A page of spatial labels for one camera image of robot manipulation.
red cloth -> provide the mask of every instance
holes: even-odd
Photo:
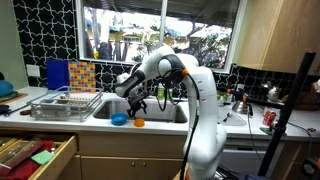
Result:
[[[40,153],[44,150],[51,151],[53,141],[41,141],[41,148],[35,151],[33,154]],[[14,168],[9,176],[0,179],[6,180],[26,180],[28,179],[39,167],[40,165],[34,162],[31,158],[27,158],[22,161],[16,168]]]

sponge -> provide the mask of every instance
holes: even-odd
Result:
[[[260,127],[260,130],[264,133],[266,133],[267,135],[272,135],[273,132],[269,131],[269,128],[264,128],[264,127]]]
[[[39,165],[44,165],[47,162],[49,162],[53,158],[54,154],[50,153],[49,151],[45,150],[41,153],[38,153],[31,157],[32,160],[34,160]]]

black stand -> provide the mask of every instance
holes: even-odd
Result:
[[[270,163],[271,163],[273,155],[278,147],[278,144],[280,142],[282,134],[286,131],[286,125],[287,125],[288,120],[290,118],[292,109],[293,109],[293,107],[296,103],[296,100],[302,90],[303,84],[306,80],[306,77],[308,75],[310,66],[313,62],[315,55],[316,55],[316,53],[305,53],[305,55],[304,55],[304,58],[301,62],[298,73],[296,75],[296,78],[294,79],[293,85],[291,87],[288,100],[284,104],[283,108],[281,109],[279,121],[275,125],[274,133],[273,133],[272,139],[270,141],[270,144],[268,146],[268,149],[266,151],[266,154],[263,158],[262,164],[260,166],[258,176],[265,176],[268,169],[269,169]]]

stainless steel sink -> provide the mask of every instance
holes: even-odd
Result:
[[[166,123],[186,123],[185,117],[179,105],[167,103],[166,110],[161,111],[157,101],[145,101],[147,104],[147,114],[140,109],[136,113],[136,117],[143,118],[145,121],[166,122]],[[130,106],[126,100],[113,99],[105,101],[100,109],[94,113],[93,117],[97,119],[110,119],[114,113],[127,113]]]

soda can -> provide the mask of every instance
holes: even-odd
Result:
[[[263,117],[262,124],[264,124],[266,126],[270,126],[273,123],[273,121],[275,120],[276,116],[277,115],[275,112],[273,112],[272,110],[268,110]]]

